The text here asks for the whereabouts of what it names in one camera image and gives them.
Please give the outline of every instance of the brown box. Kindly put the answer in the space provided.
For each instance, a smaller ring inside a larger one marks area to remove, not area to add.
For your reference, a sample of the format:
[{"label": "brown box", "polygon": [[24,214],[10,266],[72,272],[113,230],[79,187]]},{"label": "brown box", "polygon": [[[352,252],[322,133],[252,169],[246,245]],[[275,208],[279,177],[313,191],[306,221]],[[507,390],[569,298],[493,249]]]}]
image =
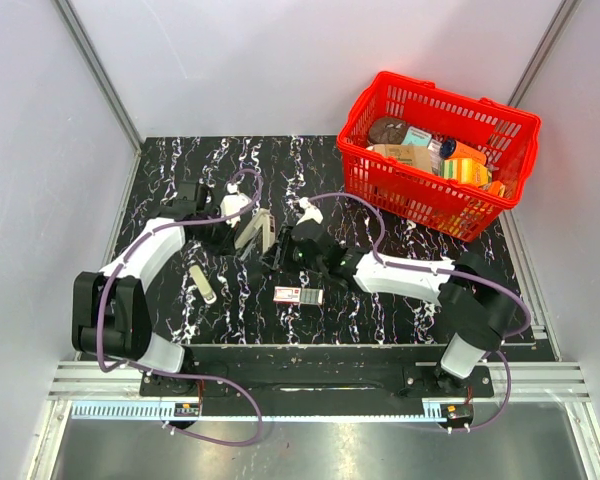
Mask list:
[{"label": "brown box", "polygon": [[431,169],[431,155],[427,147],[416,145],[374,145],[373,151],[383,157],[394,157],[400,163],[410,167],[433,173]]}]

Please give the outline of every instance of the red plastic shopping basket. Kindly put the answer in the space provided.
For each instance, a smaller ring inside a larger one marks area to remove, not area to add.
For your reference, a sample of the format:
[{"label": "red plastic shopping basket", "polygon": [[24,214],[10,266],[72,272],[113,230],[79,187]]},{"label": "red plastic shopping basket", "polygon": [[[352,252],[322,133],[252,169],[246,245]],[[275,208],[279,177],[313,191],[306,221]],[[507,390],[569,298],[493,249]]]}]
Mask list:
[{"label": "red plastic shopping basket", "polygon": [[[505,196],[367,150],[371,124],[384,116],[399,117],[437,140],[452,137],[484,152],[493,180],[506,186]],[[536,115],[486,98],[473,100],[437,89],[432,82],[381,72],[360,95],[338,135],[346,191],[383,210],[471,241],[520,201],[535,163],[540,124]]]}]

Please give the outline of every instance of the gray floor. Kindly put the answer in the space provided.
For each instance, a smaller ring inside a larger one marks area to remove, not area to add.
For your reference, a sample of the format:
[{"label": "gray floor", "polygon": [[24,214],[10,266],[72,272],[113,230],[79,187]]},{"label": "gray floor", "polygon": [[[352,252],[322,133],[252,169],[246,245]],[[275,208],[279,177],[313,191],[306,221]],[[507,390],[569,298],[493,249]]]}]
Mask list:
[{"label": "gray floor", "polygon": [[[491,406],[480,406],[488,415]],[[247,438],[253,426],[204,423],[198,432]],[[171,437],[148,422],[72,420],[56,479],[580,479],[586,478],[559,405],[511,405],[469,435],[395,424],[275,424],[259,444],[218,447]]]}]

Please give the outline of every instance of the gray wall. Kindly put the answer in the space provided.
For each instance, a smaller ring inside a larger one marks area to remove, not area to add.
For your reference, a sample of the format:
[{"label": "gray wall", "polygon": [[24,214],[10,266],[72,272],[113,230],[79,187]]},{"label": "gray wall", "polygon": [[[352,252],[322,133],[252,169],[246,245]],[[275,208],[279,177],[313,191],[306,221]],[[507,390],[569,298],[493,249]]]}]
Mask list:
[{"label": "gray wall", "polygon": [[522,107],[544,123],[517,214],[600,420],[600,0],[582,2]]},{"label": "gray wall", "polygon": [[335,134],[380,70],[506,102],[560,0],[73,0],[144,136]]},{"label": "gray wall", "polygon": [[72,354],[72,282],[100,266],[132,160],[52,3],[0,1],[0,479]]}]

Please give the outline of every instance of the black marble table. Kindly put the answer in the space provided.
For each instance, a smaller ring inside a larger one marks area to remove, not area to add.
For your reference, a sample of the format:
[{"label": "black marble table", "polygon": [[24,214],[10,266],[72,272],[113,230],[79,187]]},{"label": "black marble table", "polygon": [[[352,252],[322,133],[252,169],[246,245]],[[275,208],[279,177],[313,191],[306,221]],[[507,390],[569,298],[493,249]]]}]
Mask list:
[{"label": "black marble table", "polygon": [[[177,192],[182,180],[203,179],[222,187],[245,167],[262,173],[260,207],[276,217],[278,228],[295,223],[300,197],[343,191],[340,152],[333,136],[175,137],[146,141],[126,206],[116,255],[142,231],[160,202]],[[241,191],[251,195],[255,181],[245,177]],[[324,200],[319,205],[329,232],[349,245],[369,247],[379,233],[370,213],[353,201]],[[471,244],[383,212],[387,235],[380,251],[417,259],[457,258],[469,250],[502,271],[519,293],[504,234],[496,221]],[[313,273],[259,274],[256,253],[241,263],[209,255],[196,242],[174,255],[147,292],[156,332],[182,344],[424,344],[447,342],[450,332],[432,328],[432,304],[390,294],[358,294],[325,285]],[[201,265],[218,301],[206,305],[189,276]],[[278,286],[324,288],[323,306],[273,303]],[[519,313],[515,319],[522,322]],[[532,341],[528,330],[511,342]]]}]

